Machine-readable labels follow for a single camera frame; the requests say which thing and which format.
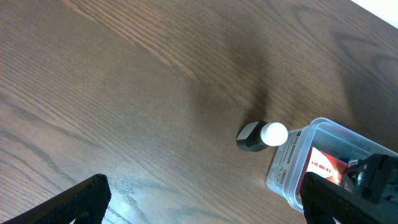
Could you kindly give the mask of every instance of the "red and white package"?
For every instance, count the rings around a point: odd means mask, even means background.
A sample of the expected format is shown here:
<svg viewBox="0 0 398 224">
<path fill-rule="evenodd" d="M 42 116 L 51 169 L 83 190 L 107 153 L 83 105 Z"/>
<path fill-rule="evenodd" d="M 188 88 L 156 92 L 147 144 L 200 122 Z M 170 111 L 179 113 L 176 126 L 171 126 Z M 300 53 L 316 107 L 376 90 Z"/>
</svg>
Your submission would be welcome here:
<svg viewBox="0 0 398 224">
<path fill-rule="evenodd" d="M 347 168 L 346 162 L 341 161 L 325 152 L 319 151 L 315 147 L 311 148 L 309 160 L 307 161 L 308 165 L 307 168 L 304 169 L 304 172 L 300 178 L 300 182 L 298 183 L 299 186 L 301 186 L 304 173 L 306 172 L 314 172 L 326 180 L 339 185 L 340 187 L 344 186 L 343 174 Z M 300 187 L 297 187 L 296 194 L 300 195 Z"/>
</svg>

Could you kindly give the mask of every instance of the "label on container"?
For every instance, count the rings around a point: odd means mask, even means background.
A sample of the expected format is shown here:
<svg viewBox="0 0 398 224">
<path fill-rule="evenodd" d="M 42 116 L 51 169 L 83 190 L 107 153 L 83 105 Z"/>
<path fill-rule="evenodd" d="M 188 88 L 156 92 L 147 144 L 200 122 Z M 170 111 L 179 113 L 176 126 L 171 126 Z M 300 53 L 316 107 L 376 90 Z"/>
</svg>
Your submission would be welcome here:
<svg viewBox="0 0 398 224">
<path fill-rule="evenodd" d="M 301 131 L 302 129 L 289 131 L 287 141 L 278 147 L 272 161 L 271 171 L 268 174 L 269 180 L 273 181 L 278 187 L 282 187 L 286 181 L 286 175 L 292 165 L 292 156 L 301 136 Z"/>
</svg>

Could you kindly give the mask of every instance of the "wooden table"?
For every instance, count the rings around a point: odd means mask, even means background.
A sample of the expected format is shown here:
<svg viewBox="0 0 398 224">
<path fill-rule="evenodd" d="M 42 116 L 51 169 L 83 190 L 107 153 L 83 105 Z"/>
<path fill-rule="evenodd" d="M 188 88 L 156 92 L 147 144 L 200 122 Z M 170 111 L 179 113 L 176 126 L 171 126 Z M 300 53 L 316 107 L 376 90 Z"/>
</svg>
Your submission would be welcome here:
<svg viewBox="0 0 398 224">
<path fill-rule="evenodd" d="M 96 173 L 104 223 L 305 223 L 242 125 L 398 144 L 398 30 L 348 0 L 3 0 L 0 221 Z"/>
</svg>

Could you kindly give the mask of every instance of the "bottle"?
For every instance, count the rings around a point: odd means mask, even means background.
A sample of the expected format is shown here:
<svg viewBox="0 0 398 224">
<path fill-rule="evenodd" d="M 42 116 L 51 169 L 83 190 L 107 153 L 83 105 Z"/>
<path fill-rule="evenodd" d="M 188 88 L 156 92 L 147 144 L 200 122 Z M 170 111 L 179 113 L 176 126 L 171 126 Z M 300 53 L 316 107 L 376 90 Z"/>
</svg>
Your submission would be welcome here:
<svg viewBox="0 0 398 224">
<path fill-rule="evenodd" d="M 256 121 L 246 125 L 236 138 L 241 150 L 259 152 L 268 146 L 281 146 L 287 140 L 286 127 L 278 122 Z"/>
</svg>

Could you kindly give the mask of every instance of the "plastic container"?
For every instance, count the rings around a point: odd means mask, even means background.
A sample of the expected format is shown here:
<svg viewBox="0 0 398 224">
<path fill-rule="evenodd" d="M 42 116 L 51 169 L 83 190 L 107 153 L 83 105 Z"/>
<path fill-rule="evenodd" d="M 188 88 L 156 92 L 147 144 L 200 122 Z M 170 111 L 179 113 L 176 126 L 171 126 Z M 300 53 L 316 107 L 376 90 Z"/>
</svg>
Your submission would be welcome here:
<svg viewBox="0 0 398 224">
<path fill-rule="evenodd" d="M 398 156 L 326 118 L 314 119 L 302 129 L 289 131 L 286 143 L 277 148 L 267 175 L 267 186 L 300 212 L 303 212 L 303 206 L 296 191 L 311 147 L 337 158 L 366 159 L 374 153 Z"/>
</svg>

